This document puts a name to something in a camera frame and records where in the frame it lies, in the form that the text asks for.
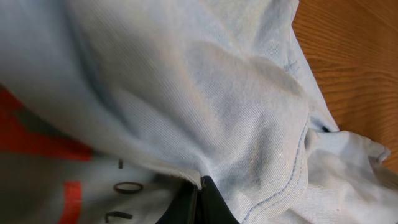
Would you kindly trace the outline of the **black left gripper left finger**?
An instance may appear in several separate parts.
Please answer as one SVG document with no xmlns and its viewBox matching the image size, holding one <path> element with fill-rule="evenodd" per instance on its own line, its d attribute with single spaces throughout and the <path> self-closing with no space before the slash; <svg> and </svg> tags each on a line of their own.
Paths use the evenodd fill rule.
<svg viewBox="0 0 398 224">
<path fill-rule="evenodd" d="M 156 224 L 194 224 L 197 196 L 197 187 L 190 182 L 184 182 Z"/>
</svg>

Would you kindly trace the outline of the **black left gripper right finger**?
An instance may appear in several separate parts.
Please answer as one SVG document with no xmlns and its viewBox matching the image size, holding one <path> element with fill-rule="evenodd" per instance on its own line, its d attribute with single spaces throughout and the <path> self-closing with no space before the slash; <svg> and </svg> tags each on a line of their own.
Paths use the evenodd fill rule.
<svg viewBox="0 0 398 224">
<path fill-rule="evenodd" d="M 199 224 L 239 224 L 210 176 L 201 178 L 198 193 Z"/>
</svg>

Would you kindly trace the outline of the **light blue printed t-shirt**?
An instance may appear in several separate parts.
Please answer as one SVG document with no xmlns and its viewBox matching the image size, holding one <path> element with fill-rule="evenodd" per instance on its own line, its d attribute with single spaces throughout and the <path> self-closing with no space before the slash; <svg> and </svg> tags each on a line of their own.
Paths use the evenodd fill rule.
<svg viewBox="0 0 398 224">
<path fill-rule="evenodd" d="M 239 223 L 396 223 L 389 150 L 338 129 L 298 5 L 2 1 L 1 222 L 156 223 L 210 176 Z"/>
</svg>

